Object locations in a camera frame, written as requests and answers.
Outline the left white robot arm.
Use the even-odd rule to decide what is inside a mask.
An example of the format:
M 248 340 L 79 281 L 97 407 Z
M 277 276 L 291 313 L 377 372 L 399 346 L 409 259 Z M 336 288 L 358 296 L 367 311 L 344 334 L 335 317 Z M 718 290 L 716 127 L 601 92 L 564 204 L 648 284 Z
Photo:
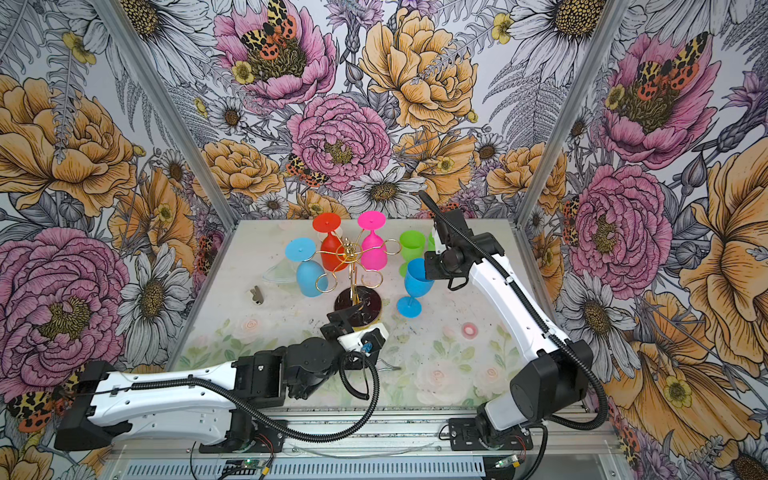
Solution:
M 54 446 L 65 452 L 106 448 L 129 439 L 188 439 L 206 452 L 245 451 L 261 434 L 307 443 L 346 439 L 371 419 L 381 381 L 378 356 L 389 332 L 380 322 L 354 329 L 330 314 L 318 337 L 261 350 L 196 370 L 119 372 L 106 361 L 86 365 Z M 367 402 L 362 417 L 335 433 L 306 433 L 268 416 L 288 399 L 306 400 L 332 377 Z

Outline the blue wine glass front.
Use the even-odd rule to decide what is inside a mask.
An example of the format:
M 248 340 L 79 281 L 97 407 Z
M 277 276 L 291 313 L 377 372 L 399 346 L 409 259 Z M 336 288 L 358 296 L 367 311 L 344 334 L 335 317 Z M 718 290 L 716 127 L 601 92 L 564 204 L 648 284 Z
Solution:
M 396 305 L 398 313 L 409 319 L 418 317 L 423 311 L 420 298 L 430 292 L 433 284 L 433 280 L 426 278 L 425 260 L 423 258 L 411 260 L 407 265 L 404 280 L 407 295 L 398 300 Z

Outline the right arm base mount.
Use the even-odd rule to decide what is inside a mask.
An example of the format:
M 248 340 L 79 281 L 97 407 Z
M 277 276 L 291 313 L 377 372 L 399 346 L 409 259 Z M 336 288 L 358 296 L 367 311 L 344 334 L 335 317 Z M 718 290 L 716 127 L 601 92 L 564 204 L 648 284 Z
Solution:
M 529 433 L 519 427 L 497 430 L 484 418 L 451 418 L 447 440 L 452 451 L 523 451 L 533 448 Z

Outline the pink wine glass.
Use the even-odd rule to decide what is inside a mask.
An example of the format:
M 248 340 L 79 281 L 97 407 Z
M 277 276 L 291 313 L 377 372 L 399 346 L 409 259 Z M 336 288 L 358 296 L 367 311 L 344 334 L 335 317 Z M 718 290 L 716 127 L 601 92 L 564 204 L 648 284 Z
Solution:
M 379 211 L 368 211 L 358 217 L 357 223 L 367 233 L 360 244 L 361 265 L 368 271 L 382 270 L 387 264 L 388 254 L 385 241 L 377 230 L 386 224 L 386 216 Z

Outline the blue wine glass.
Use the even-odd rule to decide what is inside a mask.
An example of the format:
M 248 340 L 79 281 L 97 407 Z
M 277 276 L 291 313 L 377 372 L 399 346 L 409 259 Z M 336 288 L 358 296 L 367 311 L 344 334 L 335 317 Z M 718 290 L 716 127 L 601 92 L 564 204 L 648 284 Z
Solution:
M 296 279 L 301 293 L 309 298 L 322 295 L 328 289 L 325 269 L 314 260 L 317 253 L 315 242 L 310 238 L 297 238 L 285 249 L 288 260 L 298 264 Z
M 423 311 L 420 298 L 430 292 L 433 284 L 433 280 L 426 278 L 425 260 L 423 258 L 411 260 L 407 265 L 404 280 L 407 295 L 398 300 L 396 305 L 398 313 L 409 319 L 418 317 Z

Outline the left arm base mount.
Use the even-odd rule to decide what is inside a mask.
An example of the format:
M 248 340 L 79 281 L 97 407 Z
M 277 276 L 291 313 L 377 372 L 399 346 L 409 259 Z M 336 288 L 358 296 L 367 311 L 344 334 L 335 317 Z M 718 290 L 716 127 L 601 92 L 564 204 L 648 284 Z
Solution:
M 201 454 L 281 453 L 285 436 L 272 427 L 249 421 L 226 432 L 222 441 L 201 445 Z

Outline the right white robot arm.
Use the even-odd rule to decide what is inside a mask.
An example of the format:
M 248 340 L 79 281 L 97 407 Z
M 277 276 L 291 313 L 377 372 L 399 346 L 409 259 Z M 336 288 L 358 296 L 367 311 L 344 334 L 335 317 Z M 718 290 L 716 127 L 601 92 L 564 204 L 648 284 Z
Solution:
M 551 421 L 576 431 L 601 427 L 609 414 L 607 395 L 592 370 L 594 352 L 572 340 L 536 303 L 513 271 L 502 245 L 490 233 L 476 234 L 459 209 L 443 211 L 419 193 L 433 214 L 435 248 L 424 255 L 429 280 L 445 280 L 451 291 L 467 285 L 496 308 L 518 345 L 524 367 L 506 392 L 481 405 L 475 418 L 488 447 Z

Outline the green wine glass front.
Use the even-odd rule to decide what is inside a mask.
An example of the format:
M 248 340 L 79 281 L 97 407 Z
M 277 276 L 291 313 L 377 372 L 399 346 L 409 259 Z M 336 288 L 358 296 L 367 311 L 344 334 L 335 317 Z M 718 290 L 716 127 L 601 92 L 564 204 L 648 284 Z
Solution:
M 408 264 L 417 258 L 422 258 L 426 245 L 425 235 L 418 230 L 407 230 L 400 235 L 401 257 L 403 260 L 399 268 L 402 277 L 406 276 Z

